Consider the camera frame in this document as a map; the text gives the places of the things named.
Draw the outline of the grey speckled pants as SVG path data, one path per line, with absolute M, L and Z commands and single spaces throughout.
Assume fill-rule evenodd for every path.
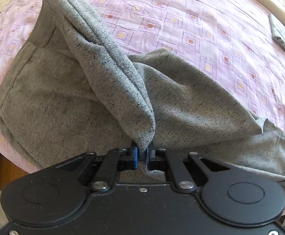
M 144 160 L 153 142 L 285 189 L 285 132 L 171 51 L 126 55 L 82 0 L 42 0 L 0 86 L 0 131 L 40 168 L 131 142 Z

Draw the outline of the pink patterned bed sheet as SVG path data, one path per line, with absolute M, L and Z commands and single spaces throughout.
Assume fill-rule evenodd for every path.
M 258 117 L 285 132 L 285 52 L 268 13 L 254 0 L 82 0 L 95 8 L 126 55 L 166 49 L 197 67 Z M 0 14 L 0 86 L 27 41 L 42 0 L 14 0 Z M 41 169 L 0 131 L 28 172 Z

